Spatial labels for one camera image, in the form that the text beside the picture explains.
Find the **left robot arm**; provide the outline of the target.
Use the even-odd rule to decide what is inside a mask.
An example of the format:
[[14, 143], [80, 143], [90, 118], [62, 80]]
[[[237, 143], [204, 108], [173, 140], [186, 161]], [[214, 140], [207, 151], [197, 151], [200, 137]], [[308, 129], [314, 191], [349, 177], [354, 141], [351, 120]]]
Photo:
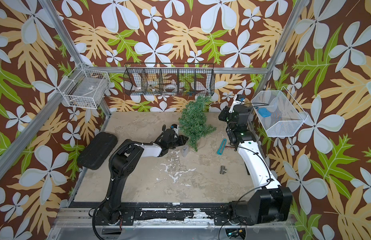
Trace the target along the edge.
[[105, 199], [94, 210], [94, 216], [114, 225], [119, 221], [121, 197], [128, 176], [135, 170], [139, 160], [145, 157], [162, 157], [169, 150], [186, 145], [188, 137], [179, 135], [175, 129], [164, 130], [154, 142], [143, 143], [125, 140], [109, 159], [110, 182]]

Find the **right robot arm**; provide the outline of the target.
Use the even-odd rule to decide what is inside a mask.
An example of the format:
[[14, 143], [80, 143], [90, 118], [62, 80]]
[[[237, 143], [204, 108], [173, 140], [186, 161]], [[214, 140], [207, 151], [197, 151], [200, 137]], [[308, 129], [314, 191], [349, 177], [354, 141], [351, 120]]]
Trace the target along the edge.
[[253, 189], [248, 191], [253, 195], [248, 201], [240, 197], [229, 203], [228, 218], [248, 226], [284, 222], [292, 203], [291, 190], [281, 186], [271, 173], [254, 134], [248, 129], [248, 115], [249, 107], [235, 101], [218, 116], [220, 121], [226, 122], [229, 145], [244, 161], [253, 183]]

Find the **small green christmas tree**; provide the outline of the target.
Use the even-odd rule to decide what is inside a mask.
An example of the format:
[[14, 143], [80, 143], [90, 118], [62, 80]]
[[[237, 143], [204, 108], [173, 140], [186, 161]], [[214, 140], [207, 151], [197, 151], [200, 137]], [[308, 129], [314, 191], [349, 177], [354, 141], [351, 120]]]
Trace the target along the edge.
[[210, 97], [197, 97], [185, 106], [179, 118], [181, 132], [188, 137], [187, 143], [195, 152], [198, 151], [198, 141], [216, 130], [216, 127], [206, 122], [205, 107], [209, 102]]

